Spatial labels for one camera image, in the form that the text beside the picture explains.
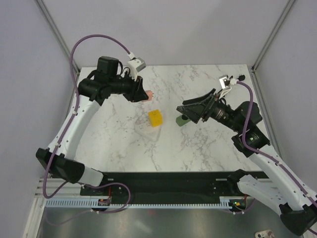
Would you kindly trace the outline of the pink plug adapter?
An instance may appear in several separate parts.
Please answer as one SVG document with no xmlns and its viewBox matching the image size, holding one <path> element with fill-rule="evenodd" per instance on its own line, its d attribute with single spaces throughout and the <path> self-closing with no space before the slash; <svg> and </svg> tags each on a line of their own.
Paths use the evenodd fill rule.
<svg viewBox="0 0 317 238">
<path fill-rule="evenodd" d="M 147 96 L 148 96 L 147 101 L 151 101 L 153 99 L 153 95 L 154 95 L 153 91 L 147 90 L 146 93 L 147 93 Z"/>
</svg>

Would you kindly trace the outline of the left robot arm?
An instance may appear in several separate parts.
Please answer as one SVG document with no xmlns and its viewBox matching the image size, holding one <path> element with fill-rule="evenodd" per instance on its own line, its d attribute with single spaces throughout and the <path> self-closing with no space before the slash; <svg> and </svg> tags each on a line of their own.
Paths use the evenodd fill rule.
<svg viewBox="0 0 317 238">
<path fill-rule="evenodd" d="M 91 185 L 92 190 L 103 195 L 109 184 L 103 180 L 103 173 L 75 161 L 76 151 L 83 133 L 112 94 L 121 94 L 127 101 L 140 102 L 149 99 L 143 88 L 139 72 L 146 67 L 141 58 L 133 58 L 127 63 L 128 71 L 121 76 L 117 70 L 119 60 L 100 57 L 97 68 L 87 78 L 80 81 L 74 109 L 68 114 L 62 128 L 46 149 L 38 149 L 36 158 L 45 169 L 69 183 Z"/>
</svg>

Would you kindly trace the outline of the yellow plug adapter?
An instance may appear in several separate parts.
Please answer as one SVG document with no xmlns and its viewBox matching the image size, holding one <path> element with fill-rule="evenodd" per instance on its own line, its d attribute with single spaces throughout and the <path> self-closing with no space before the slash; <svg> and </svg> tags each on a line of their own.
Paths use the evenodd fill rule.
<svg viewBox="0 0 317 238">
<path fill-rule="evenodd" d="M 158 109 L 148 112 L 148 117 L 152 127 L 157 127 L 163 124 L 163 117 Z"/>
</svg>

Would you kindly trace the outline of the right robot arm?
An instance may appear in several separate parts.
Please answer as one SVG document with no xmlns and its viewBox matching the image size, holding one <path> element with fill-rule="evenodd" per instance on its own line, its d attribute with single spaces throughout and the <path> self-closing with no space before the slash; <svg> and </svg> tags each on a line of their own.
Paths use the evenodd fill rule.
<svg viewBox="0 0 317 238">
<path fill-rule="evenodd" d="M 236 149 L 260 167 L 274 185 L 271 188 L 247 172 L 238 170 L 234 178 L 227 182 L 230 194 L 242 192 L 252 196 L 274 211 L 295 235 L 312 232 L 312 226 L 317 223 L 317 193 L 283 162 L 258 128 L 262 116 L 253 101 L 252 90 L 248 88 L 249 101 L 236 109 L 232 109 L 223 99 L 230 90 L 229 86 L 219 92 L 212 89 L 201 97 L 183 101 L 176 109 L 194 123 L 213 119 L 236 132 L 232 137 Z"/>
</svg>

